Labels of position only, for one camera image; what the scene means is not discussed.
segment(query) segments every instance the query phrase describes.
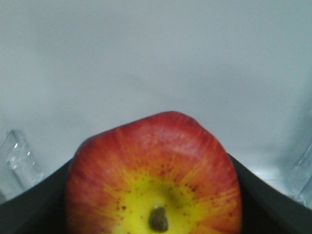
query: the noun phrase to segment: white wall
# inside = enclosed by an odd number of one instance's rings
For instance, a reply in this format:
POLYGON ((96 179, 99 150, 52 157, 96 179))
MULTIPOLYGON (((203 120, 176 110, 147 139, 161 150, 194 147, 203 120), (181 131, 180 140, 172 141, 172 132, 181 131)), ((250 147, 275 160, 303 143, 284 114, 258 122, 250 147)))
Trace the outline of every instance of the white wall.
POLYGON ((178 110, 270 182, 297 126, 310 121, 311 9, 310 1, 1 1, 0 109, 47 174, 95 133, 178 110))

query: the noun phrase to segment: white background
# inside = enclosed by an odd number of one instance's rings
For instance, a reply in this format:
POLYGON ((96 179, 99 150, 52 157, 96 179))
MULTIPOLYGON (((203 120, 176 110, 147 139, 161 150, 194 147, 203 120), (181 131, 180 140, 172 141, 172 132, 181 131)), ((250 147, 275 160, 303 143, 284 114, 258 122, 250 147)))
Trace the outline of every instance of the white background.
POLYGON ((1 1, 0 20, 0 110, 46 175, 91 135, 177 110, 287 193, 312 138, 311 1, 1 1))

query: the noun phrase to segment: apple stem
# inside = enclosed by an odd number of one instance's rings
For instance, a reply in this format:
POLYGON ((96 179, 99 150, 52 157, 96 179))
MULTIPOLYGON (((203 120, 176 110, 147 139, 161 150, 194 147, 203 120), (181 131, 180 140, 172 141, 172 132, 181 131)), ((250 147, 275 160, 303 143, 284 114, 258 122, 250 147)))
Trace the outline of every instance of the apple stem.
POLYGON ((159 233, 163 233, 168 230, 168 220, 166 217, 166 210, 163 207, 156 207, 151 211, 149 217, 150 228, 159 233))

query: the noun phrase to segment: apple skin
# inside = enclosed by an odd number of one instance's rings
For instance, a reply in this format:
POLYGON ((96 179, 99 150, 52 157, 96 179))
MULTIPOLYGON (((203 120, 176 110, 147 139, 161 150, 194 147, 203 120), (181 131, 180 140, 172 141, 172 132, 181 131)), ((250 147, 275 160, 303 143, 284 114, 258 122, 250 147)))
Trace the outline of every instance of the apple skin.
POLYGON ((72 234, 155 234, 163 206, 168 234, 238 234, 242 208, 235 168, 220 142, 175 111, 92 136, 78 148, 65 187, 72 234))

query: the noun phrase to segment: red apple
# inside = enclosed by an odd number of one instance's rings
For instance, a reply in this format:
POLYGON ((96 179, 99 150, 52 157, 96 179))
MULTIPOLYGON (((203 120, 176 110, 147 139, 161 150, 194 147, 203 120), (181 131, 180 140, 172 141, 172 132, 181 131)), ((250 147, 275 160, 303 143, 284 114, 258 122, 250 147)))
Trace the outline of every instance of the red apple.
POLYGON ((72 234, 238 234, 241 196, 219 141, 164 112, 87 139, 66 183, 72 234))

